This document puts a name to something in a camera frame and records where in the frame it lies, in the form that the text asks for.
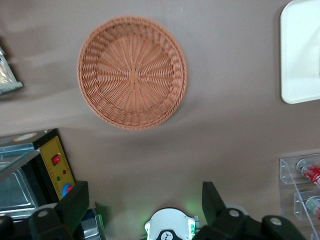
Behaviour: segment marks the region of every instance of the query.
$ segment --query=white robot component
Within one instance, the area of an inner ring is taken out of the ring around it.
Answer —
[[[144,228],[147,240],[191,240],[196,231],[196,221],[175,208],[157,211]]]

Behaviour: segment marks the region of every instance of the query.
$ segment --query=toaster oven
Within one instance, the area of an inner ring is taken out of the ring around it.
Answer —
[[[28,218],[75,185],[57,129],[0,137],[0,215]]]

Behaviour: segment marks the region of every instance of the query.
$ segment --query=white tray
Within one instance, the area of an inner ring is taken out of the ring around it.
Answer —
[[[293,0],[281,14],[281,96],[320,99],[320,0]]]

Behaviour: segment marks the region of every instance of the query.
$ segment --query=red button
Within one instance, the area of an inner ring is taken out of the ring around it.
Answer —
[[[55,155],[53,158],[52,158],[52,163],[53,163],[53,166],[57,165],[58,163],[60,163],[60,158],[58,155]]]

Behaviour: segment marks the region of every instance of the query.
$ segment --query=round basket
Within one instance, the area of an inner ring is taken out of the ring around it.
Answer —
[[[77,77],[85,101],[100,118],[122,129],[144,130],[177,110],[188,70],[182,49],[164,27],[122,16],[89,35]]]

